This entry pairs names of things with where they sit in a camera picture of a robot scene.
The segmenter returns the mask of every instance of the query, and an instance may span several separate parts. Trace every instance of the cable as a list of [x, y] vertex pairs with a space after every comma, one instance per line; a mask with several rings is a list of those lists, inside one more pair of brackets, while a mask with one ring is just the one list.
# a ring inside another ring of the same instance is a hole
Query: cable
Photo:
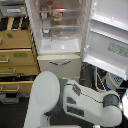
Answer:
[[104, 90], [106, 90], [106, 88], [105, 88], [105, 86], [104, 86], [104, 84], [103, 84], [103, 82], [102, 82], [102, 80], [101, 80], [101, 78], [100, 78], [100, 76], [99, 76], [98, 72], [97, 72], [97, 76], [98, 76], [98, 78], [99, 78], [99, 80], [100, 80], [100, 82], [101, 82], [101, 84], [102, 84], [102, 86], [103, 86]]
[[85, 95], [85, 94], [83, 94], [83, 93], [81, 93], [81, 95], [87, 96], [87, 97], [91, 98], [92, 100], [94, 100], [94, 101], [96, 101], [96, 102], [98, 102], [98, 103], [103, 103], [103, 102], [99, 102], [99, 101], [93, 99], [92, 97], [90, 97], [90, 96], [88, 96], [88, 95]]

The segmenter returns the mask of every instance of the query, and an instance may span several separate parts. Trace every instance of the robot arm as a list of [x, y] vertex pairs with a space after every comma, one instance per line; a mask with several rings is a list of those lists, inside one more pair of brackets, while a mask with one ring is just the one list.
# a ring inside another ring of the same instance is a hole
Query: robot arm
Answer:
[[69, 80], [64, 88], [63, 109], [66, 114], [104, 127], [117, 126], [122, 121], [119, 97], [114, 91], [98, 93]]
[[73, 80], [58, 80], [53, 73], [42, 72], [32, 86], [24, 128], [49, 126], [49, 116], [58, 107], [68, 115], [97, 125], [117, 126], [122, 121], [118, 104], [114, 91], [98, 93]]

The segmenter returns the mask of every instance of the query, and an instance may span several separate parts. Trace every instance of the refrigerator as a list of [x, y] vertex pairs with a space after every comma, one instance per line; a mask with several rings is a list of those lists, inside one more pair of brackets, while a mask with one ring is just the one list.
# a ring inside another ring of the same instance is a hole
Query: refrigerator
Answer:
[[87, 62], [128, 79], [128, 0], [26, 0], [41, 71], [79, 78]]

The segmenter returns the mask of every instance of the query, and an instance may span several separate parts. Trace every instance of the cabinet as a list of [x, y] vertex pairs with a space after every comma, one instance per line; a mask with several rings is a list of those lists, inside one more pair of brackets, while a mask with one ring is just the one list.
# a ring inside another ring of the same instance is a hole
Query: cabinet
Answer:
[[6, 29], [0, 31], [0, 93], [30, 92], [34, 79], [26, 78], [39, 74], [30, 27], [21, 29], [21, 17], [19, 27], [12, 30], [14, 18], [6, 20]]

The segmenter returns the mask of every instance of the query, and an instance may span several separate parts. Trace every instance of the drawer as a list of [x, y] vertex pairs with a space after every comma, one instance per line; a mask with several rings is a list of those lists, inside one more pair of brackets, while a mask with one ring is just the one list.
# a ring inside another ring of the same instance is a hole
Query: drawer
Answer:
[[33, 81], [0, 82], [0, 93], [30, 92]]
[[53, 72], [59, 78], [80, 77], [81, 58], [78, 55], [38, 56], [41, 72]]
[[25, 4], [24, 0], [0, 0], [0, 5], [18, 5]]
[[0, 31], [0, 49], [31, 48], [28, 30]]
[[26, 9], [24, 5], [0, 6], [0, 9], [4, 17], [25, 17], [26, 16]]
[[15, 67], [0, 67], [0, 77], [17, 76], [23, 74], [25, 76], [38, 75], [38, 67], [33, 66], [15, 66]]
[[0, 66], [34, 65], [31, 49], [0, 50]]

